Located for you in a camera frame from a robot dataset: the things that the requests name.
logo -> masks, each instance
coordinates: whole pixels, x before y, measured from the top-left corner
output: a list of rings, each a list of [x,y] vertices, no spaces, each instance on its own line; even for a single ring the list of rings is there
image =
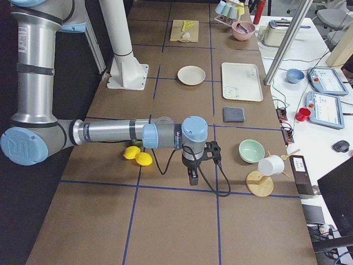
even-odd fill
[[[19,157],[19,158],[29,157],[28,142],[23,139],[9,138],[8,148],[9,148],[9,155],[12,157]]]

tray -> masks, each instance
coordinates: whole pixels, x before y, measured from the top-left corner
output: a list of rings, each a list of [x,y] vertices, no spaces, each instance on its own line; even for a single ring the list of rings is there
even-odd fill
[[[225,99],[262,101],[258,67],[249,63],[222,63],[222,95]]]

green bowl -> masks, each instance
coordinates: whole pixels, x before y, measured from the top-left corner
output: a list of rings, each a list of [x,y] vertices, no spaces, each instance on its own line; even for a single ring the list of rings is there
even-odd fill
[[[265,157],[265,149],[259,142],[247,139],[239,145],[240,157],[247,163],[257,163]]]

table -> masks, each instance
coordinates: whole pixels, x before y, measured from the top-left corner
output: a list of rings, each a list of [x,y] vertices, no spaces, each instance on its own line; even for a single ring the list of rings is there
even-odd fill
[[[262,86],[262,102],[222,97],[221,62],[254,63],[261,80],[265,70],[256,38],[236,41],[230,28],[213,21],[215,7],[135,2],[128,23],[135,56],[149,63],[145,90],[113,91],[102,82],[87,120],[166,115],[181,123],[190,115],[203,117],[207,140],[221,146],[232,194],[216,197],[202,179],[189,186],[180,153],[161,176],[155,163],[140,167],[125,160],[124,144],[76,147],[28,265],[315,264],[293,178],[274,176],[274,192],[266,198],[252,195],[245,186],[257,165],[239,157],[242,140],[258,140],[273,154],[286,150],[269,86]],[[199,42],[168,41],[173,19],[198,20]],[[249,14],[243,19],[250,20]],[[193,87],[180,83],[177,72],[185,65],[204,69],[206,80]],[[223,123],[225,106],[243,107],[247,122]],[[156,153],[163,168],[171,150]],[[201,167],[213,187],[226,189],[212,161]],[[288,161],[285,170],[290,173]]]
[[[267,25],[270,20],[279,20],[281,17],[266,17],[262,16],[257,28],[261,25]],[[298,84],[290,84],[286,79],[286,71],[289,68],[297,68],[302,71],[315,66],[327,66],[325,63],[326,58],[330,52],[327,49],[325,42],[318,33],[315,25],[310,18],[304,18],[302,25],[311,26],[310,29],[300,29],[287,54],[284,61],[278,70],[273,85],[271,86],[271,94],[281,100],[285,100],[289,104],[287,107],[288,122],[294,127],[294,144],[290,144],[287,151],[288,153],[300,149],[299,155],[304,156],[307,165],[308,173],[312,185],[317,185],[317,180],[324,176],[326,173],[346,161],[350,156],[349,153],[337,153],[331,146],[339,140],[346,140],[353,143],[353,118],[350,116],[344,117],[345,128],[342,130],[335,130],[329,127],[311,124],[309,122],[299,122],[294,119],[297,109],[304,106],[304,99],[301,98],[304,92],[312,91],[312,87],[308,84],[307,80]],[[270,68],[272,59],[278,48],[267,47],[259,43],[261,56],[266,71]],[[337,69],[338,74],[343,81],[346,81],[340,69]],[[349,95],[341,97],[342,101],[353,102],[353,90],[349,84],[345,84]],[[353,108],[343,104],[343,112],[352,113]],[[333,224],[325,202],[321,196],[312,199],[302,200],[303,204],[321,206],[324,212],[325,221],[327,224]]]

toy lemon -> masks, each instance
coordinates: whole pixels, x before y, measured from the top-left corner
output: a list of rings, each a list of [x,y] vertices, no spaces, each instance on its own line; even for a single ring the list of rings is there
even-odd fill
[[[131,145],[141,147],[142,146],[142,141],[131,141]]]
[[[152,164],[152,156],[149,153],[140,152],[135,157],[136,162],[141,166],[149,166]]]
[[[141,150],[137,146],[129,146],[127,149],[125,149],[124,158],[134,159],[136,155],[140,152]]]

